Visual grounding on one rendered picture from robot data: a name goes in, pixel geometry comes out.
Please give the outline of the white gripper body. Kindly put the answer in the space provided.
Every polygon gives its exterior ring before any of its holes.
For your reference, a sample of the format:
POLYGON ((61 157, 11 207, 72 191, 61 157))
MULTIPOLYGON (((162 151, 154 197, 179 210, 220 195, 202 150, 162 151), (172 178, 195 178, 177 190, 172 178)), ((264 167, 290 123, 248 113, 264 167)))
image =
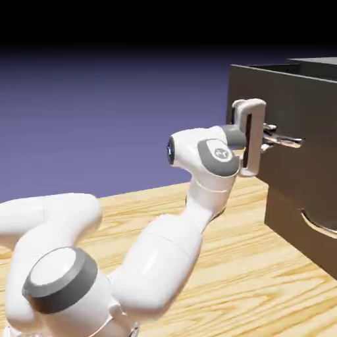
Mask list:
POLYGON ((257 176, 263 143, 266 103, 262 99, 246 99, 238 107, 238 125, 246 133, 246 150, 241 176, 257 176))

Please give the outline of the dark grey drawer front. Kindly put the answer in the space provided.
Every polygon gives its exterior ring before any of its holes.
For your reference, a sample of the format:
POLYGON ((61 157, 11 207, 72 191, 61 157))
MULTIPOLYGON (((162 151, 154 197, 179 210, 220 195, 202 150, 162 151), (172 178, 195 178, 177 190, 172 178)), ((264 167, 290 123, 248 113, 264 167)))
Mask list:
POLYGON ((336 221, 337 82, 232 65, 228 102, 253 97, 266 101, 265 121, 279 134, 304 140, 262 154, 258 177, 317 222, 336 221))
POLYGON ((312 229, 290 199, 273 188, 267 194, 265 224, 337 280, 337 238, 312 229))

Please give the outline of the dark grey cabinet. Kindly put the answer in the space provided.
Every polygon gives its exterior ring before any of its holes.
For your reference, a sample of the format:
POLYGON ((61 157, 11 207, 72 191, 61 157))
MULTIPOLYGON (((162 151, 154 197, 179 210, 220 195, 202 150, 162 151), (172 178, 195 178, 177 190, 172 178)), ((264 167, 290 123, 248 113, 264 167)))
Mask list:
MULTIPOLYGON (((337 82, 337 57, 289 59, 284 64, 254 65, 254 66, 248 66, 248 67, 256 67, 256 68, 261 68, 265 70, 284 72, 284 73, 296 74, 296 75, 300 75, 304 77, 337 82)), ((300 208, 297 207, 296 204, 291 199, 290 201, 294 204, 294 206, 297 209, 300 210, 300 208)), ((327 227, 329 229, 337 230, 337 220, 332 223, 317 222, 315 219, 311 218, 308 214, 307 216, 310 218, 311 221, 321 226, 327 227)))

